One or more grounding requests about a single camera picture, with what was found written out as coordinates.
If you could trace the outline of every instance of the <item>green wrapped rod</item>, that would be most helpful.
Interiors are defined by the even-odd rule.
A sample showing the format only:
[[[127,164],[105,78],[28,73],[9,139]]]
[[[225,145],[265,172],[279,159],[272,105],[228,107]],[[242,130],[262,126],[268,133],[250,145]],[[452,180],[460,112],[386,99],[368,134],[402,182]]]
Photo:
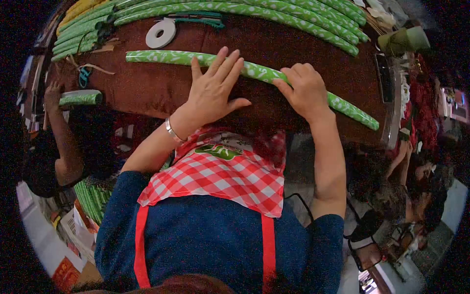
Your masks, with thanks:
[[[72,25],[83,24],[100,16],[106,16],[113,14],[115,11],[115,2],[108,1],[100,5],[98,8],[81,14],[68,23],[64,24],[59,28],[59,33],[65,33],[65,31]]]
[[[348,16],[350,19],[357,22],[360,26],[363,26],[366,24],[366,19],[364,17],[362,17],[360,14],[358,14],[357,12],[347,7],[344,3],[341,3],[340,0],[318,0],[318,1]]]
[[[98,48],[98,45],[95,45],[95,43],[90,43],[90,44],[84,44],[80,45],[80,52],[86,52],[86,51],[91,51],[91,50],[96,50]],[[74,55],[78,51],[78,45],[70,50],[63,51],[54,57],[52,57],[52,61],[57,61],[61,60],[62,58],[66,57],[67,55]]]
[[[92,31],[92,32],[89,32],[87,34],[83,34],[83,35],[79,35],[77,37],[73,37],[72,39],[67,40],[64,43],[60,43],[59,45],[52,48],[52,52],[54,54],[57,54],[56,52],[61,50],[62,48],[70,47],[72,45],[78,46],[80,41],[82,41],[82,43],[89,43],[88,41],[90,41],[90,40],[97,41],[99,36],[100,36],[99,31]]]
[[[116,1],[116,8],[118,10],[122,10],[126,7],[132,6],[134,4],[144,2],[145,0],[121,0],[121,1]]]
[[[191,59],[193,57],[198,59],[200,66],[208,67],[212,64],[216,55],[173,50],[140,50],[128,51],[126,53],[125,60],[127,62],[156,62],[191,65]],[[273,83],[274,79],[283,79],[288,82],[287,77],[282,72],[247,61],[244,62],[242,75],[270,84]],[[379,129],[379,123],[370,115],[330,92],[328,92],[328,104],[331,108],[357,120],[374,131]]]
[[[276,10],[279,12],[283,12],[285,14],[296,16],[300,19],[306,20],[317,26],[324,28],[325,30],[333,33],[334,35],[343,38],[344,40],[348,41],[349,43],[356,45],[359,43],[359,38],[348,29],[338,25],[335,22],[330,21],[329,19],[316,14],[310,10],[304,9],[302,7],[289,4],[287,2],[279,1],[279,0],[216,0],[217,2],[230,2],[230,3],[239,3],[239,4],[247,4],[256,7],[263,7],[272,10]],[[195,0],[188,1],[188,0],[148,0],[142,3],[138,3],[127,7],[126,9],[120,10],[116,13],[116,18],[120,18],[122,16],[126,16],[130,13],[134,13],[137,11],[142,11],[149,8],[155,8],[163,5],[168,4],[175,4],[175,3],[188,3],[188,2],[195,2]]]
[[[89,44],[97,43],[97,41],[98,41],[98,38],[96,38],[96,39],[91,39],[91,40],[87,40],[87,41],[82,41],[82,43],[80,44],[80,47],[86,46],[86,45],[89,45]],[[67,47],[60,48],[60,49],[56,50],[56,51],[54,52],[54,54],[55,54],[55,55],[58,55],[58,54],[61,54],[62,52],[68,51],[68,50],[70,50],[70,49],[74,49],[74,48],[76,48],[76,47],[78,47],[78,43],[71,44],[71,45],[69,45],[69,46],[67,46]]]
[[[340,2],[342,2],[344,5],[346,5],[347,7],[352,9],[353,11],[357,12],[357,14],[359,14],[360,16],[366,17],[366,13],[364,12],[364,10],[362,10],[359,6],[352,3],[351,1],[349,1],[349,0],[340,0]]]
[[[332,34],[331,32],[314,25],[305,20],[301,20],[295,16],[291,16],[282,12],[274,11],[271,9],[265,9],[250,5],[236,4],[236,3],[225,3],[225,2],[189,2],[164,5],[155,8],[149,8],[142,11],[137,11],[129,15],[118,18],[114,25],[123,25],[134,22],[136,20],[145,19],[153,16],[167,15],[175,12],[183,11],[216,11],[225,12],[232,14],[240,14],[246,16],[262,17],[268,20],[287,24],[289,26],[298,28],[305,32],[308,32],[320,39],[327,41],[334,46],[341,48],[352,56],[356,56],[359,50],[349,43],[348,41]]]
[[[286,2],[298,5],[304,9],[310,10],[316,14],[319,14],[330,21],[337,23],[338,25],[348,29],[354,35],[356,35],[362,42],[368,42],[369,37],[364,34],[360,29],[357,22],[353,21],[352,19],[348,18],[341,12],[327,7],[325,4],[320,3],[317,0],[311,1],[297,1],[297,0],[285,0]]]
[[[99,30],[103,27],[104,24],[107,24],[112,21],[114,21],[114,16],[107,15],[107,16],[101,16],[99,18],[90,20],[77,27],[73,26],[72,29],[69,32],[67,32],[67,34],[60,34],[59,37],[57,38],[57,41],[54,43],[54,45],[57,46],[79,35],[83,35],[87,32],[92,32],[95,30]]]
[[[106,2],[106,4],[107,5],[102,8],[94,9],[87,16],[84,16],[79,20],[77,20],[78,17],[72,19],[65,26],[59,29],[60,34],[68,34],[71,30],[74,30],[74,28],[77,28],[79,25],[89,22],[90,20],[97,19],[101,16],[113,15],[115,10],[114,5],[110,5],[112,2]]]
[[[102,95],[97,94],[86,94],[86,95],[75,95],[69,97],[63,97],[59,100],[59,106],[64,105],[96,105],[101,103]]]

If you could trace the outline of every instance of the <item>checkered apron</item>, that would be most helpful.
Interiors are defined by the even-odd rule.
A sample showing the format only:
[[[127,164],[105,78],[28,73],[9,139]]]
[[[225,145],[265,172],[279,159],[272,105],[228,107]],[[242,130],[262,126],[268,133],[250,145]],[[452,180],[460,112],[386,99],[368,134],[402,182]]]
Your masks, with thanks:
[[[284,132],[248,139],[226,128],[197,130],[176,149],[175,164],[155,174],[137,202],[134,271],[141,288],[150,287],[144,231],[149,206],[168,197],[211,195],[260,212],[263,231],[263,292],[275,274],[274,221],[283,206],[286,144]]]

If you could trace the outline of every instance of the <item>woman's arm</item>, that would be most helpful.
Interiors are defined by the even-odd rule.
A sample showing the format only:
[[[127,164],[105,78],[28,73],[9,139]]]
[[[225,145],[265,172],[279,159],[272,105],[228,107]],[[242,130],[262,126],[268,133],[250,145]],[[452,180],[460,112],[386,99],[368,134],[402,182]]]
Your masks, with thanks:
[[[55,175],[61,186],[79,179],[83,173],[83,159],[77,142],[59,109],[60,85],[53,81],[44,94],[44,104],[60,158],[55,161]]]
[[[232,52],[226,59],[227,53],[228,48],[223,47],[204,75],[197,58],[191,61],[193,84],[188,101],[169,118],[171,128],[182,140],[203,125],[251,105],[243,98],[228,102],[228,95],[243,68],[243,58],[239,58],[239,50]],[[177,146],[178,143],[169,135],[165,125],[161,125],[137,147],[124,164],[122,172],[156,173]]]
[[[327,91],[320,74],[310,64],[296,64],[281,71],[283,80],[274,84],[295,111],[310,124],[315,143],[314,219],[335,214],[344,218],[346,211],[346,168],[343,147],[336,127],[336,116],[327,103]]]
[[[408,141],[407,146],[408,146],[408,149],[406,153],[406,160],[403,163],[403,167],[401,169],[401,175],[400,175],[400,185],[402,186],[407,185],[408,167],[410,165],[411,153],[413,152],[413,145],[411,144],[410,141]]]
[[[397,166],[405,159],[407,155],[407,150],[408,150],[408,143],[406,141],[401,140],[400,141],[400,150],[398,152],[397,157],[392,161],[390,164],[390,167],[388,168],[387,175],[385,176],[386,179],[388,179],[393,171],[397,168]]]

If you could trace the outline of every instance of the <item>woman's hand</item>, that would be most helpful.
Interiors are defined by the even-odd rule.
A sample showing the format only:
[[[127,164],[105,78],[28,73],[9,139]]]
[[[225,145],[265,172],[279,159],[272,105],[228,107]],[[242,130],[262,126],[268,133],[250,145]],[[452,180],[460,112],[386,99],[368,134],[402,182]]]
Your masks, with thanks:
[[[59,109],[59,101],[61,98],[60,84],[57,81],[52,81],[44,93],[44,107],[46,112],[52,113]]]
[[[186,122],[190,121],[196,129],[215,122],[236,109],[251,105],[244,98],[228,102],[228,95],[242,71],[243,58],[239,58],[239,50],[232,52],[226,59],[227,53],[228,48],[223,47],[205,74],[202,74],[197,58],[193,57],[191,60],[193,84],[188,101],[178,110],[185,113],[182,116],[186,117]]]
[[[292,68],[282,68],[281,72],[293,89],[282,79],[273,80],[273,84],[310,125],[321,120],[325,114],[333,113],[328,106],[325,83],[312,65],[295,64]]]
[[[407,149],[407,159],[408,159],[408,161],[410,160],[412,153],[413,153],[413,144],[411,143],[411,141],[408,141],[408,149]]]

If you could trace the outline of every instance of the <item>white plastic basket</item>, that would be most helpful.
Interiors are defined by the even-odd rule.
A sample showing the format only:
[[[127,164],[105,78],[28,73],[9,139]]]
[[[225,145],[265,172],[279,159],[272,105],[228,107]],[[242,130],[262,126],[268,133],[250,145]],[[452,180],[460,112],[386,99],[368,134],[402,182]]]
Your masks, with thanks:
[[[69,211],[61,220],[61,225],[73,241],[75,246],[78,248],[80,253],[93,265],[94,263],[94,251],[90,248],[86,248],[85,245],[75,235],[75,221],[73,220],[73,209]]]

